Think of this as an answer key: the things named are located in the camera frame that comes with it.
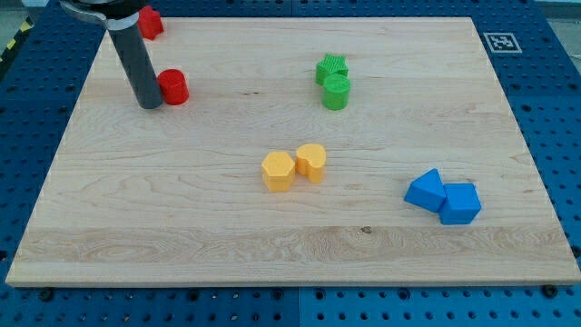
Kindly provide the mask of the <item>silver black robot arm end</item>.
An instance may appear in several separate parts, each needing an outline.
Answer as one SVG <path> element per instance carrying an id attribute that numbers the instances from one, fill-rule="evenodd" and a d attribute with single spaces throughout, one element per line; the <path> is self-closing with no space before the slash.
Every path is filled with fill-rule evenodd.
<path id="1" fill-rule="evenodd" d="M 61 8 L 73 18 L 102 25 L 105 21 L 119 20 L 138 13 L 149 4 L 148 0 L 60 0 Z"/>

